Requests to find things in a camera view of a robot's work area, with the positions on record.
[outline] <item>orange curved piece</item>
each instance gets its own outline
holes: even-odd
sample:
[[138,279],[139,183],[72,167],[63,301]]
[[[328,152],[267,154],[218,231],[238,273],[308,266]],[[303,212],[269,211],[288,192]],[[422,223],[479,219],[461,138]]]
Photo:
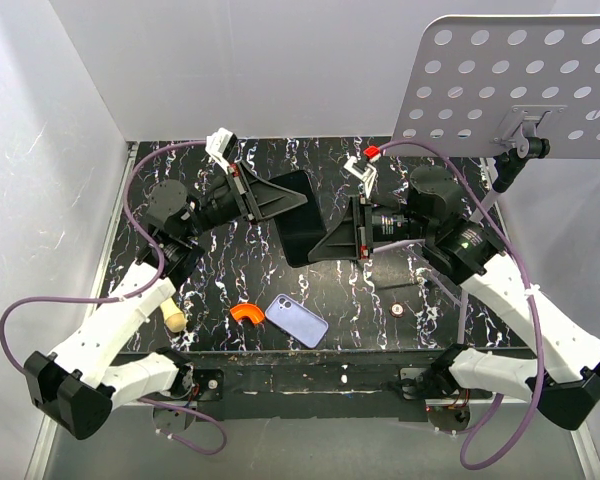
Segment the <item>orange curved piece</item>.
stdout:
[[229,312],[236,322],[240,322],[244,318],[251,320],[254,325],[264,322],[264,313],[253,303],[241,303]]

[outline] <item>white perforated panel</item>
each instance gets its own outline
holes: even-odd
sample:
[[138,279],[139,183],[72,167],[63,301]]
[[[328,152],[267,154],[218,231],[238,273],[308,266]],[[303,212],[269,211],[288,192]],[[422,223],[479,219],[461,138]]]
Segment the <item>white perforated panel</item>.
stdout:
[[[514,106],[566,106],[555,158],[600,158],[600,15],[448,16],[424,32],[393,138],[492,157]],[[400,146],[391,154],[422,155]]]

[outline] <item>cable tie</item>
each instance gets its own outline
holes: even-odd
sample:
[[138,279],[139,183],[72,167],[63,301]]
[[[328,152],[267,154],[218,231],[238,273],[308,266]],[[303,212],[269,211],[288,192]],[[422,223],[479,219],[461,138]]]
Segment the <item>cable tie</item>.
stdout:
[[527,288],[524,291],[524,298],[529,298],[537,293],[540,293],[540,285],[532,283],[531,287]]

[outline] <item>red cable clip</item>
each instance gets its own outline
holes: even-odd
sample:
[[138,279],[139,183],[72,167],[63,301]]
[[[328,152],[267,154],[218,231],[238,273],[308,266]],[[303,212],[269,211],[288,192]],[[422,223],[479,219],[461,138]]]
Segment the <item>red cable clip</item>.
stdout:
[[382,156],[382,152],[375,145],[371,145],[370,147],[366,148],[363,153],[364,156],[367,157],[367,161],[371,163],[375,162]]

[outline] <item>metal screw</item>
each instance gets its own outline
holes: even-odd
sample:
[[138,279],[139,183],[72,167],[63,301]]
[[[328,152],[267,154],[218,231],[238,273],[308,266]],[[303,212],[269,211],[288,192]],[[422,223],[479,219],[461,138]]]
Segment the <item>metal screw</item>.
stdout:
[[391,315],[394,317],[401,317],[404,315],[404,307],[399,303],[394,303],[391,305]]

